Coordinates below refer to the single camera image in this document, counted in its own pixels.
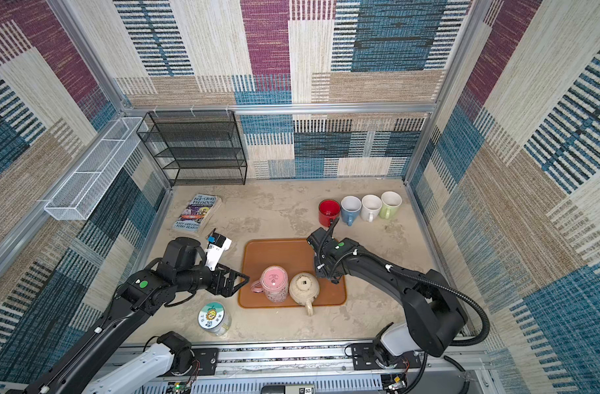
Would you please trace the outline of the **pink ghost mug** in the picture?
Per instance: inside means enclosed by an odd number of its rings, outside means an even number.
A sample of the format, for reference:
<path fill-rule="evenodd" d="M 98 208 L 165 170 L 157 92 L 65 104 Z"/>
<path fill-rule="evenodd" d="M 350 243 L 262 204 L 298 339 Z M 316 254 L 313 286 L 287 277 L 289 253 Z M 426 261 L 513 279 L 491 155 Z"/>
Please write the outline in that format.
<path fill-rule="evenodd" d="M 282 303 L 288 297 L 288 274 L 278 265 L 265 269 L 261 277 L 251 285 L 254 293 L 262 293 L 273 303 Z"/>

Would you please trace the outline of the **brown plastic tray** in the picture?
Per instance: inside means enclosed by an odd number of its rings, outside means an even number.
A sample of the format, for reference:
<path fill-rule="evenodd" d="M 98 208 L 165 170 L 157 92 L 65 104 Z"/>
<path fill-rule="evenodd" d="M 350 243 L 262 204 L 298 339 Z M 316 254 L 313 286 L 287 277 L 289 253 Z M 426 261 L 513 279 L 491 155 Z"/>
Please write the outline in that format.
<path fill-rule="evenodd" d="M 280 266 L 291 279 L 300 273 L 315 274 L 314 251 L 305 239 L 263 239 L 249 241 L 244 249 L 241 271 L 250 282 L 239 290 L 239 305 L 244 309 L 300 307 L 289 296 L 283 303 L 273 303 L 250 286 L 270 266 Z"/>

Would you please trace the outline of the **beige ceramic teapot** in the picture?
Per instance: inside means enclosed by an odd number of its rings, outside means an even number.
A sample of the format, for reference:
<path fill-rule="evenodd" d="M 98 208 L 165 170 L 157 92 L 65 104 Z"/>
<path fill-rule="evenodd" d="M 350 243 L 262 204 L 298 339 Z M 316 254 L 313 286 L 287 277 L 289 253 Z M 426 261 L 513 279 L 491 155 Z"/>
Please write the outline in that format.
<path fill-rule="evenodd" d="M 295 275 L 290 280 L 288 293 L 296 304 L 305 307 L 309 316 L 314 315 L 313 302 L 320 294 L 320 285 L 316 277 L 309 273 Z"/>

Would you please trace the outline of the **red mug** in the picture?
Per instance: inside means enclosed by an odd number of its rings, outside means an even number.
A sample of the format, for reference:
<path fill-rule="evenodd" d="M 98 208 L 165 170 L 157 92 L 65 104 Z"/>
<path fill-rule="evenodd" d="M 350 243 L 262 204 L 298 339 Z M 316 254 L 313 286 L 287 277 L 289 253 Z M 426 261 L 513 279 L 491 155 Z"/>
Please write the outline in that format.
<path fill-rule="evenodd" d="M 341 207 L 336 200 L 323 200 L 319 203 L 319 223 L 325 228 L 329 228 L 334 221 L 339 218 Z"/>

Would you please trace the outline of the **blue dotted mug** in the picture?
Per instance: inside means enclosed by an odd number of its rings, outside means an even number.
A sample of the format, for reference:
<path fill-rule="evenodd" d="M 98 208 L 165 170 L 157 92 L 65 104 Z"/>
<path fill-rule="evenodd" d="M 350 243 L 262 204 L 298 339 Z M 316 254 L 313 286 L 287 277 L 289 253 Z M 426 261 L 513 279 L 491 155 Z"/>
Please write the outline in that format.
<path fill-rule="evenodd" d="M 341 221 L 352 227 L 354 221 L 361 213 L 362 201 L 356 196 L 346 196 L 340 202 Z"/>

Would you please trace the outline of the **white mug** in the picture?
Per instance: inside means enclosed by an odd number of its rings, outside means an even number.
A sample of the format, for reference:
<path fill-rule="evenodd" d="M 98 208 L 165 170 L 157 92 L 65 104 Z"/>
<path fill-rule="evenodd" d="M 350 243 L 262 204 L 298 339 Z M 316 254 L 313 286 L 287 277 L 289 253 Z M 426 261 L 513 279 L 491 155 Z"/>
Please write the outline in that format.
<path fill-rule="evenodd" d="M 380 216 L 382 201 L 376 195 L 365 195 L 362 200 L 362 209 L 360 216 L 363 221 L 372 223 Z"/>

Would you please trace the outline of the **light green mug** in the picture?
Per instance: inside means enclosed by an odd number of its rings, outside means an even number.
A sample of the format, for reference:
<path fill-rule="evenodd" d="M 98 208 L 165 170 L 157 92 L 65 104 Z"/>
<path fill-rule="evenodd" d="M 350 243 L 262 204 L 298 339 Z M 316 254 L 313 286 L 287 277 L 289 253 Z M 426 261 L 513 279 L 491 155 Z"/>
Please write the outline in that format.
<path fill-rule="evenodd" d="M 403 199 L 401 195 L 394 191 L 386 191 L 381 195 L 381 203 L 380 217 L 385 220 L 390 220 L 397 214 L 403 203 Z"/>

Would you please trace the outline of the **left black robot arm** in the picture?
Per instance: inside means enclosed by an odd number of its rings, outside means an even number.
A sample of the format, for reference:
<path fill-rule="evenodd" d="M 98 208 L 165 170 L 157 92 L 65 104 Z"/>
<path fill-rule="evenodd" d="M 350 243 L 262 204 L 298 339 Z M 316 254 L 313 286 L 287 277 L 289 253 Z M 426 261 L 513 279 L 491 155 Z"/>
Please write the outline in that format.
<path fill-rule="evenodd" d="M 178 237 L 162 257 L 117 287 L 106 310 L 81 339 L 22 393 L 81 393 L 117 349 L 162 308 L 181 305 L 180 292 L 199 290 L 229 298 L 249 276 L 223 264 L 206 266 L 206 252 L 193 238 Z"/>

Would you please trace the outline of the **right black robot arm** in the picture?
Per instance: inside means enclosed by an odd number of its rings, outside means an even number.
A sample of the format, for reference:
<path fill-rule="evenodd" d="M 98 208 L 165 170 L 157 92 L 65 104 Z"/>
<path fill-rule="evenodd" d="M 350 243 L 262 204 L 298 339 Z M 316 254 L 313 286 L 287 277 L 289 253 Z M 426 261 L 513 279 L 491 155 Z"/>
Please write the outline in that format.
<path fill-rule="evenodd" d="M 319 278 L 334 284 L 350 275 L 373 285 L 398 301 L 405 321 L 391 323 L 373 340 L 373 352 L 383 368 L 398 363 L 410 351 L 440 357 L 450 346 L 473 346 L 480 337 L 459 339 L 469 321 L 460 304 L 464 294 L 448 286 L 437 271 L 426 274 L 402 268 L 372 254 L 357 241 L 337 241 L 319 228 L 307 239 L 314 251 L 314 269 Z"/>

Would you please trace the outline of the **clear jar green lid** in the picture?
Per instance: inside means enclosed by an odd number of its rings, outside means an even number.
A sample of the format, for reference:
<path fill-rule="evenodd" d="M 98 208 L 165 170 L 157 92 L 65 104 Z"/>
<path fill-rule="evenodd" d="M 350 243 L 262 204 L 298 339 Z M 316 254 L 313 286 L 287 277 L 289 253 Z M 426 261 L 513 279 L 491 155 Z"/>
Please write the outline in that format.
<path fill-rule="evenodd" d="M 201 308 L 197 316 L 197 322 L 205 332 L 220 337 L 229 331 L 231 317 L 224 305 L 215 301 Z"/>

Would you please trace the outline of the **paperback book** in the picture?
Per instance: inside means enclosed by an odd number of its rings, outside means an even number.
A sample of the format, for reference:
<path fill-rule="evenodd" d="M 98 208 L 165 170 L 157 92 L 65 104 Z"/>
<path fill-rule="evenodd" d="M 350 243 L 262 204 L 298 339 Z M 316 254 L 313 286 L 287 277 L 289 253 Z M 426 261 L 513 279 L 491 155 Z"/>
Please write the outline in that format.
<path fill-rule="evenodd" d="M 222 205 L 223 200 L 216 195 L 197 194 L 180 213 L 173 229 L 189 233 L 199 233 L 206 227 L 213 213 Z"/>

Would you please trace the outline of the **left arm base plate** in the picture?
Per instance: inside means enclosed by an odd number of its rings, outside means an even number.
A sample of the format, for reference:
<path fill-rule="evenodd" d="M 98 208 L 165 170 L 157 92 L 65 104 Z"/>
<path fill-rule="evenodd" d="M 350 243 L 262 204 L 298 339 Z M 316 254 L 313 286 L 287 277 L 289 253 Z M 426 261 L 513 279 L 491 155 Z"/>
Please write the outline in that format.
<path fill-rule="evenodd" d="M 186 372 L 184 376 L 200 377 L 213 376 L 216 373 L 216 368 L 219 358 L 219 348 L 206 347 L 191 349 L 187 356 Z"/>

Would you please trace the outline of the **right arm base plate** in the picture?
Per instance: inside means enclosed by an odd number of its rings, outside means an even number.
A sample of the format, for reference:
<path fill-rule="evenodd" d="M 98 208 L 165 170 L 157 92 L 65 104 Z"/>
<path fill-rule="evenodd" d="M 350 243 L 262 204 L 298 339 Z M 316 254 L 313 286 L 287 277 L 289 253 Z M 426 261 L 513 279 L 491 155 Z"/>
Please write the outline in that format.
<path fill-rule="evenodd" d="M 370 342 L 354 342 L 344 348 L 344 355 L 352 360 L 354 370 L 371 369 L 419 369 L 422 366 L 421 354 L 413 351 L 390 359 L 389 364 L 382 364 L 377 358 Z"/>

